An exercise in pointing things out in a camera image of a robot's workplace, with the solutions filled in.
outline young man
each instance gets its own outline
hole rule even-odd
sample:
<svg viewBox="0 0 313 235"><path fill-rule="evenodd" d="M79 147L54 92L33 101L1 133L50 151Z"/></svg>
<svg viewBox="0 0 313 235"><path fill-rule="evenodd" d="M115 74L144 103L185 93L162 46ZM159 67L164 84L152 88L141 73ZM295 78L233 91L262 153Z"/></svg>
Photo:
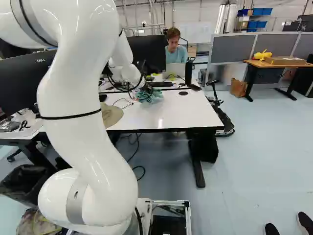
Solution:
<svg viewBox="0 0 313 235"><path fill-rule="evenodd" d="M188 53L185 47L179 46L180 31L178 28L170 28L167 31L168 46L165 47L166 63L186 63Z"/></svg>

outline beige hat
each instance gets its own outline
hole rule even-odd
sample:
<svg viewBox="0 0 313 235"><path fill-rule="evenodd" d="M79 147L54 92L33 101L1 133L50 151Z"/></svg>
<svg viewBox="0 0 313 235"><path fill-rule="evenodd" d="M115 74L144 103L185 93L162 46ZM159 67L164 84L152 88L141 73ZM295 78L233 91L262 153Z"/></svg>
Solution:
<svg viewBox="0 0 313 235"><path fill-rule="evenodd" d="M101 113L103 123L106 128L117 124L117 122L120 121L124 115L124 112L121 108L107 105L105 102L101 102Z"/></svg>

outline dell monitor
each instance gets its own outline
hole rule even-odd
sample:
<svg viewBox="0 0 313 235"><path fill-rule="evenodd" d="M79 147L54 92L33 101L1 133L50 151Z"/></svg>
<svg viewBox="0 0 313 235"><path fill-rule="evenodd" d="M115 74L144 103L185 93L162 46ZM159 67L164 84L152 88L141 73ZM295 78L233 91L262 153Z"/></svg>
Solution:
<svg viewBox="0 0 313 235"><path fill-rule="evenodd" d="M0 107L7 116L37 102L37 87L56 50L0 60Z"/></svg>

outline teal t-shirt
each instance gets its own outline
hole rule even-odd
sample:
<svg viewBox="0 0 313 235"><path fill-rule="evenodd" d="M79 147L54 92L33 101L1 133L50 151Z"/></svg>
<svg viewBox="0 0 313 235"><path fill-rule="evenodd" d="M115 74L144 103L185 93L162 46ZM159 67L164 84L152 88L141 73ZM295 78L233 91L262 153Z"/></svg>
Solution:
<svg viewBox="0 0 313 235"><path fill-rule="evenodd" d="M188 58L188 53L185 47L178 46L176 51L171 53L168 50L168 46L165 47L166 63L186 63Z"/></svg>

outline blue storage bin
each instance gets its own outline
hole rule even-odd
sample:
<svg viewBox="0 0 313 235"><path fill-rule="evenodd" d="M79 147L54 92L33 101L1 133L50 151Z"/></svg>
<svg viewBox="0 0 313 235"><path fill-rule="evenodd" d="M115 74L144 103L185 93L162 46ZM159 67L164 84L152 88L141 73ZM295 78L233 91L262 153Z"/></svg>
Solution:
<svg viewBox="0 0 313 235"><path fill-rule="evenodd" d="M258 21L249 21L248 29L253 29L258 27Z"/></svg>
<svg viewBox="0 0 313 235"><path fill-rule="evenodd" d="M263 8L263 15L270 15L273 8Z"/></svg>
<svg viewBox="0 0 313 235"><path fill-rule="evenodd" d="M267 21L259 21L258 25L257 25L257 28L265 28L266 27L266 23L267 23Z"/></svg>
<svg viewBox="0 0 313 235"><path fill-rule="evenodd" d="M263 8L254 8L253 9L253 15L254 16L261 16L261 15L263 15Z"/></svg>
<svg viewBox="0 0 313 235"><path fill-rule="evenodd" d="M246 16L249 9L241 9L238 11L237 16Z"/></svg>
<svg viewBox="0 0 313 235"><path fill-rule="evenodd" d="M248 28L248 29L246 30L246 32L247 32L247 33L254 33L254 32L256 32L256 28Z"/></svg>

